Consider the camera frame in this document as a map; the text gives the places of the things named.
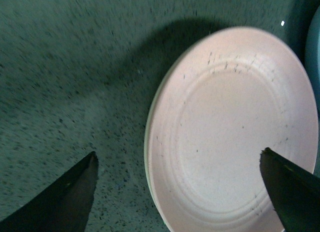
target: blue object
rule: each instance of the blue object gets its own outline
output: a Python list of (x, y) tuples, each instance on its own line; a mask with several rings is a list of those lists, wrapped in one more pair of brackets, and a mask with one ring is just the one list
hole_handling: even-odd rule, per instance
[(312, 84), (316, 106), (320, 108), (320, 7), (311, 21), (305, 45), (305, 70)]

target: speckled surface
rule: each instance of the speckled surface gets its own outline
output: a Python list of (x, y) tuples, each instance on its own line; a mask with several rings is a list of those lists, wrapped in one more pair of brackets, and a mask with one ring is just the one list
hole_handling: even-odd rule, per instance
[(0, 0), (0, 220), (95, 150), (99, 180), (86, 231), (168, 231), (143, 152), (149, 107), (166, 71), (194, 42), (231, 26), (271, 32), (303, 61), (319, 5)]

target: plate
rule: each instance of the plate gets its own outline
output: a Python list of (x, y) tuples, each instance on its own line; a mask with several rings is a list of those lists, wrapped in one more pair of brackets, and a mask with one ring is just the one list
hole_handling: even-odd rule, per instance
[(172, 232), (280, 232), (259, 159), (270, 147), (313, 172), (314, 93), (297, 56), (251, 27), (218, 31), (189, 48), (149, 112), (145, 171)]

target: black object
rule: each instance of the black object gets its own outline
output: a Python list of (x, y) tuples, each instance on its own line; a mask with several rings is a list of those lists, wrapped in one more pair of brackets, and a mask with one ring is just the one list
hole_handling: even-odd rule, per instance
[(270, 148), (261, 153), (261, 175), (286, 232), (320, 232), (320, 178)]
[(1, 221), (0, 232), (84, 232), (94, 201), (98, 166), (93, 151)]

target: green countertop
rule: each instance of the green countertop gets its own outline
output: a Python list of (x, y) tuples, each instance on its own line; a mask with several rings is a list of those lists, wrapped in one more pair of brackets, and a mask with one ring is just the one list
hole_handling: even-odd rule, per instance
[(273, 33), (303, 63), (319, 5), (0, 0), (0, 220), (94, 150), (99, 180), (86, 231), (168, 231), (147, 185), (144, 132), (170, 66), (199, 39), (233, 26)]

